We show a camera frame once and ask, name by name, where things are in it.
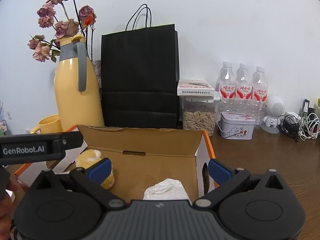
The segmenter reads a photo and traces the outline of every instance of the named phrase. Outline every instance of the blue gripper pad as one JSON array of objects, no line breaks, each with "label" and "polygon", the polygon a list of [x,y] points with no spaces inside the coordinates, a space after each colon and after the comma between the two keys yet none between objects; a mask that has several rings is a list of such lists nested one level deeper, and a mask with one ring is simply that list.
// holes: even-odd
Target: blue gripper pad
[{"label": "blue gripper pad", "polygon": [[111,170],[111,161],[108,158],[103,158],[95,165],[86,169],[85,174],[94,183],[100,185],[111,174]]},{"label": "blue gripper pad", "polygon": [[226,182],[228,179],[231,179],[236,172],[227,166],[224,166],[222,163],[216,159],[211,159],[208,164],[208,173],[213,180],[221,185]]}]

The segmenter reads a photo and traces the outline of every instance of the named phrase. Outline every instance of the yellow thermos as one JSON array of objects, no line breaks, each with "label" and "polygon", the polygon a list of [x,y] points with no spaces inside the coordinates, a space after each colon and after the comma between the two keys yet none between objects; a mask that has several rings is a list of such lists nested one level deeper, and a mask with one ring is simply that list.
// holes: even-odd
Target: yellow thermos
[{"label": "yellow thermos", "polygon": [[97,76],[80,34],[60,39],[54,91],[63,131],[77,124],[104,126]]}]

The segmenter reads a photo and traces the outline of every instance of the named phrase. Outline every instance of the black robotic device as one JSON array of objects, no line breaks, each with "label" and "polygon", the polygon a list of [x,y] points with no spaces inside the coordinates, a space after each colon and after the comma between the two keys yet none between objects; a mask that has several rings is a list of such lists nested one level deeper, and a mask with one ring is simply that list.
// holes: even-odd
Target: black robotic device
[{"label": "black robotic device", "polygon": [[186,200],[127,205],[92,182],[83,168],[62,175],[42,171],[14,222],[25,240],[297,239],[305,214],[276,170],[253,175],[212,159],[208,171],[220,186],[192,206]]}]

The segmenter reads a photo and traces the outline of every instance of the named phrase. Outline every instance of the black cable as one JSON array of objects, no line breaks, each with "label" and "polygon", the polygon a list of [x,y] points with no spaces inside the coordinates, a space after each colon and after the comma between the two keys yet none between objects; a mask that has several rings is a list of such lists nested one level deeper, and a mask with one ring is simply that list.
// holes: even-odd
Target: black cable
[{"label": "black cable", "polygon": [[296,142],[299,141],[299,127],[300,121],[293,114],[289,115],[281,115],[280,117],[284,117],[282,122],[279,125],[280,131],[284,133],[289,138],[293,138]]},{"label": "black cable", "polygon": [[139,9],[131,16],[131,18],[130,18],[130,20],[128,21],[128,23],[127,23],[127,26],[125,27],[125,30],[127,31],[127,29],[128,29],[128,25],[129,25],[129,23],[130,23],[130,21],[132,20],[132,18],[136,15],[136,13],[141,9],[141,7],[142,6],[146,6],[146,7],[148,7],[148,5],[146,4],[146,3],[144,3],[144,4],[142,4],[140,7],[139,7]]},{"label": "black cable", "polygon": [[138,17],[139,17],[139,14],[140,14],[144,9],[147,9],[146,27],[147,27],[147,20],[148,20],[148,10],[149,10],[149,12],[150,12],[150,25],[149,25],[149,27],[151,27],[151,21],[152,21],[151,10],[150,10],[149,7],[144,7],[144,8],[142,8],[142,9],[139,11],[139,13],[137,14],[136,19],[135,19],[134,22],[133,22],[132,30],[133,30],[133,28],[134,28],[134,25],[136,24],[136,21],[137,21],[137,19],[138,19]]}]

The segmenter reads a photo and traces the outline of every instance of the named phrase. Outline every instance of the yellow mug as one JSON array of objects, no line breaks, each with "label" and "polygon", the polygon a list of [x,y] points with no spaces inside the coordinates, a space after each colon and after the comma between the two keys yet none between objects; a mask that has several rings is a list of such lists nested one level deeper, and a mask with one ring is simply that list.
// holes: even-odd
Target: yellow mug
[{"label": "yellow mug", "polygon": [[40,133],[58,133],[62,132],[62,126],[60,122],[59,115],[51,115],[42,119],[38,126],[33,128],[30,133],[37,133],[40,130]]}]

